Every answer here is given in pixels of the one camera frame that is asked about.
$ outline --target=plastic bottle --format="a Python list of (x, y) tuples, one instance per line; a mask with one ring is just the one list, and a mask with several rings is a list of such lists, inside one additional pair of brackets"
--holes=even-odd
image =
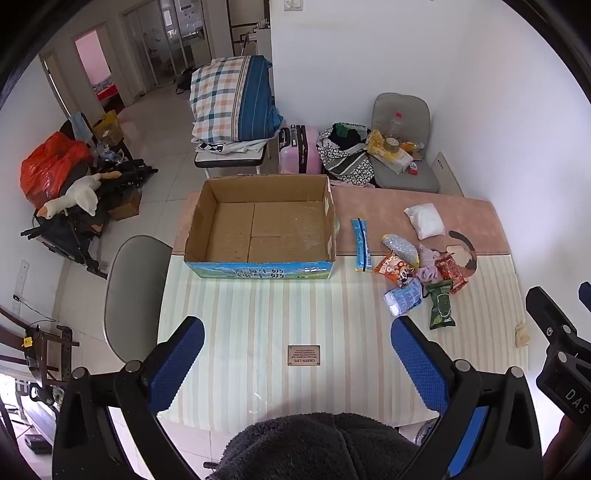
[(390, 122), (390, 129), (388, 130), (388, 138), (395, 138), (396, 140), (400, 140), (400, 132), (402, 131), (402, 114), (400, 112), (396, 112), (396, 116)]

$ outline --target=blanket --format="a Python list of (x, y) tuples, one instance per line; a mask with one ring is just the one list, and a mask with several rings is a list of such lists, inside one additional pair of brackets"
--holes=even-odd
[(396, 478), (417, 449), (394, 428), (361, 415), (292, 415), (256, 423), (239, 433), (208, 478)]

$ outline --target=blue snack packet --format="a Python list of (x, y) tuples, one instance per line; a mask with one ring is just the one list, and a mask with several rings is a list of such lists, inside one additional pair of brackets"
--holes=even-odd
[(357, 239), (357, 263), (355, 264), (355, 270), (358, 272), (372, 271), (371, 255), (369, 254), (368, 246), (367, 220), (353, 218), (351, 224), (353, 225), (355, 238)]
[(394, 318), (400, 317), (423, 301), (423, 287), (413, 278), (404, 288), (395, 288), (384, 294), (386, 305)]

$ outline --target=paper tag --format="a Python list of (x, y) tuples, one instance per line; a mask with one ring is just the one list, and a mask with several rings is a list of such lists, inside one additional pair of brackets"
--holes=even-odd
[(290, 367), (319, 367), (320, 345), (288, 345), (287, 365)]

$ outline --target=tiled floor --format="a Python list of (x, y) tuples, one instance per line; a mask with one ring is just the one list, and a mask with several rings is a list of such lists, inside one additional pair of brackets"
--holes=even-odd
[[(134, 235), (151, 235), (172, 245), (183, 202), (190, 192), (199, 190), (205, 181), (203, 170), (193, 164), (194, 147), (190, 142), (192, 114), (187, 103), (189, 94), (176, 95), (174, 87), (149, 93), (119, 115), (126, 143), (135, 158), (158, 168), (142, 190), (139, 215), (110, 223), (99, 246), (104, 271), (111, 265), (119, 247)], [(272, 162), (263, 171), (276, 171)], [(246, 169), (241, 173), (254, 173)], [(235, 174), (226, 169), (223, 174)], [(73, 368), (84, 365), (91, 373), (119, 370), (122, 362), (113, 354), (103, 334), (103, 308), (106, 282), (78, 264), (67, 263), (61, 278), (60, 298), (56, 310), (60, 322), (73, 328), (80, 347), (73, 349)], [(145, 463), (127, 431), (121, 412), (115, 413), (118, 432), (134, 469), (150, 478)], [(204, 461), (219, 460), (231, 438), (210, 434), (178, 424), (163, 422), (169, 436), (188, 463), (203, 478), (210, 471)]]

